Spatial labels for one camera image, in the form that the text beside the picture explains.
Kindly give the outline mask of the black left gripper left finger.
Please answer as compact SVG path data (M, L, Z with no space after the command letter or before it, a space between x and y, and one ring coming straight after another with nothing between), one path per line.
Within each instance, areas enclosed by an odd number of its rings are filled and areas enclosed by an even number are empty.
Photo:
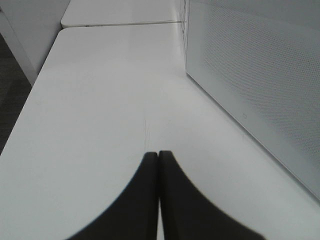
M158 154L147 152L110 207L70 239L155 240L158 216Z

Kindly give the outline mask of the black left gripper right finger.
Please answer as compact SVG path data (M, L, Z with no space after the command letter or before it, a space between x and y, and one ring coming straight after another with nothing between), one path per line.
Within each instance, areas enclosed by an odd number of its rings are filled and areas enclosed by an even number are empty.
M212 204L188 179L171 151L160 151L158 174L166 240L264 239Z

